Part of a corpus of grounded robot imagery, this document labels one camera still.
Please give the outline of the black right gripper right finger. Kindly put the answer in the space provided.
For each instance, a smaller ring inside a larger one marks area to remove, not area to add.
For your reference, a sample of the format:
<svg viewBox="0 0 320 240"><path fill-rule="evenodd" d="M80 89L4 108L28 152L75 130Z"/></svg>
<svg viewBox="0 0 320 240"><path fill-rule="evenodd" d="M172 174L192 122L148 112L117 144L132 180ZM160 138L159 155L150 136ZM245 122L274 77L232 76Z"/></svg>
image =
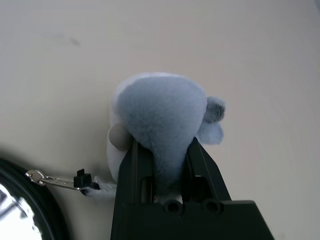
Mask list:
<svg viewBox="0 0 320 240"><path fill-rule="evenodd" d="M187 149L181 186L184 202L203 202L206 199L231 200L218 165L197 138L192 140Z"/></svg>

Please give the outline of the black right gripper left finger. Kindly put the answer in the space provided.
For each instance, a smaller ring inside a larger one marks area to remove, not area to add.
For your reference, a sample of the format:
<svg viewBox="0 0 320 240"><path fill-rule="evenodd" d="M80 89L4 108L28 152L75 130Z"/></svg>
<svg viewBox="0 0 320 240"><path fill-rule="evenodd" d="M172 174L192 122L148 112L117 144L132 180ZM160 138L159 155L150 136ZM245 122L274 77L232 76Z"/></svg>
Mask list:
<svg viewBox="0 0 320 240"><path fill-rule="evenodd" d="M134 140L119 167L115 204L154 204L153 170L153 154Z"/></svg>

